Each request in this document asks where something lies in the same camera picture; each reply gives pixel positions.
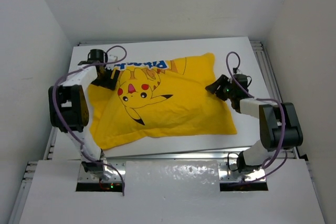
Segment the yellow pillowcase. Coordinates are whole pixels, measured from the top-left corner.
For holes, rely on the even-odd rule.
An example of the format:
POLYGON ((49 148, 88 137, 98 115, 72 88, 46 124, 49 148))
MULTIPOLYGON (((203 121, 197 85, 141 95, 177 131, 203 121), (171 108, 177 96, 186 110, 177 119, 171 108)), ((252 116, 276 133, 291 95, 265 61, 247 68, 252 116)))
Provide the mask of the yellow pillowcase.
POLYGON ((113 66, 115 90, 90 85, 90 133, 103 150, 144 137, 234 135, 228 105, 206 91, 215 55, 127 62, 113 66))

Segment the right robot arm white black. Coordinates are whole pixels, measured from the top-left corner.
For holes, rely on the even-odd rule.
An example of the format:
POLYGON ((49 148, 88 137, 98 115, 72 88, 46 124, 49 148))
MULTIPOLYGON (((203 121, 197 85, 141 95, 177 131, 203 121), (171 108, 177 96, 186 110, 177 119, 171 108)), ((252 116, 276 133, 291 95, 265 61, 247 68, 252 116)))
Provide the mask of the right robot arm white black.
POLYGON ((252 116, 259 121, 259 140, 249 149, 238 154, 235 171, 247 173, 257 170, 282 150, 300 146, 303 133, 292 103, 273 99, 258 99, 247 94, 251 77, 235 74, 232 78, 221 75, 206 90, 222 101, 229 100, 233 110, 252 116))

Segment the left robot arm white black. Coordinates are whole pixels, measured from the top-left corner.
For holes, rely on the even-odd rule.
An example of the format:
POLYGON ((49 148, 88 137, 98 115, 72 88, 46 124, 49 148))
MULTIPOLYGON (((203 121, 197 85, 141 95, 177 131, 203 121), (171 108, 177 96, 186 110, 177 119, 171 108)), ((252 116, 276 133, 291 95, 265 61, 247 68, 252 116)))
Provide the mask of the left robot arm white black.
POLYGON ((87 60, 78 63, 77 70, 60 77, 48 89, 52 126, 71 139, 85 172, 103 180, 118 172, 108 164, 103 150, 94 142, 89 131, 90 112, 86 95, 90 86, 106 92, 115 90, 120 71, 107 68, 111 63, 106 51, 92 49, 87 60))

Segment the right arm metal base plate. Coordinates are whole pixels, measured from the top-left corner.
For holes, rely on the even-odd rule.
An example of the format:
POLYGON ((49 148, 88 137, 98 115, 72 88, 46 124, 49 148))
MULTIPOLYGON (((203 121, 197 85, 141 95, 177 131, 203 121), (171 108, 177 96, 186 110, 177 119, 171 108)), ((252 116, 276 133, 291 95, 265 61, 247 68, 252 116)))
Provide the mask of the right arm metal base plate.
POLYGON ((233 159, 218 162, 221 192, 268 191, 265 174, 261 168, 239 173, 233 159))

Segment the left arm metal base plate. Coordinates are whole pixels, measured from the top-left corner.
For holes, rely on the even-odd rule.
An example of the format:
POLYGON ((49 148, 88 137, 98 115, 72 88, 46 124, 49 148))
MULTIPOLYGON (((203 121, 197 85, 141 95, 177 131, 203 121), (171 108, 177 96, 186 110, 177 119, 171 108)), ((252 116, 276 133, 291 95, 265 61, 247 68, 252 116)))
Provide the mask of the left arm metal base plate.
POLYGON ((79 168, 76 191, 121 193, 122 179, 111 167, 82 162, 79 168))

